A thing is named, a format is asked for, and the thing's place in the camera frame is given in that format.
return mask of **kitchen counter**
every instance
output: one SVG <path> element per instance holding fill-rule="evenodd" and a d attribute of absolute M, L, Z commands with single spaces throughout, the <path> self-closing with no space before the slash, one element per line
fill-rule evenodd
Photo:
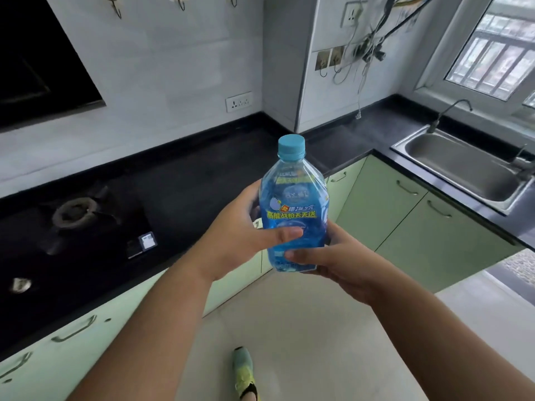
<path fill-rule="evenodd" d="M 535 248 L 535 186 L 508 216 L 403 158 L 390 146 L 436 118 L 436 113 L 392 96 L 304 134 L 307 159 L 325 176 L 374 154 L 398 171 L 456 202 L 479 222 L 507 239 Z M 492 154 L 514 157 L 514 147 L 444 118 L 441 129 L 463 135 Z M 0 332 L 0 360 L 22 350 L 169 267 L 209 227 L 239 192 L 262 177 L 277 160 L 277 140 L 287 131 L 265 114 L 224 124 L 86 172 L 0 200 L 0 219 L 97 180 L 128 177 L 137 190 L 158 246 L 112 270 L 80 273 L 50 304 L 10 310 Z"/>

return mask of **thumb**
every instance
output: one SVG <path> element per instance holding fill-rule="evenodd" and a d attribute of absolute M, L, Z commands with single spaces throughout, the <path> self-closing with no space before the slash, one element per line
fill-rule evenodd
<path fill-rule="evenodd" d="M 285 242 L 303 236 L 303 230 L 300 227 L 285 227 L 273 229 L 257 229 L 260 250 L 272 248 Z"/>
<path fill-rule="evenodd" d="M 325 246 L 324 248 L 288 250 L 284 253 L 284 257 L 292 262 L 302 265 L 328 266 L 332 255 L 331 248 Z"/>

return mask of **kitchen sink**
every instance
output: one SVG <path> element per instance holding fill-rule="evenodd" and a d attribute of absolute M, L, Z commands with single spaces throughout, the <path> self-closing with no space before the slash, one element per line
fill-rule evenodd
<path fill-rule="evenodd" d="M 507 215 L 533 182 L 523 180 L 520 169 L 458 138 L 428 126 L 391 148 L 450 182 L 489 207 Z"/>

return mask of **forearm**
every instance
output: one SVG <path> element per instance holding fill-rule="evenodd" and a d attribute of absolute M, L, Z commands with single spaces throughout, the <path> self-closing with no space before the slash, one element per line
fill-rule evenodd
<path fill-rule="evenodd" d="M 431 401 L 535 399 L 535 384 L 384 259 L 370 305 Z"/>
<path fill-rule="evenodd" d="M 179 260 L 69 400 L 173 400 L 210 285 L 187 260 Z"/>

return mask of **person's right hand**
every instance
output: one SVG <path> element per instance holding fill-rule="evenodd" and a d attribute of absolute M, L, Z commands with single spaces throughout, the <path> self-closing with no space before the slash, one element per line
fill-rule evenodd
<path fill-rule="evenodd" d="M 327 222 L 327 235 L 329 246 L 289 250 L 284 255 L 296 263 L 318 265 L 311 274 L 330 278 L 357 301 L 369 304 L 385 274 L 395 267 L 334 222 Z"/>

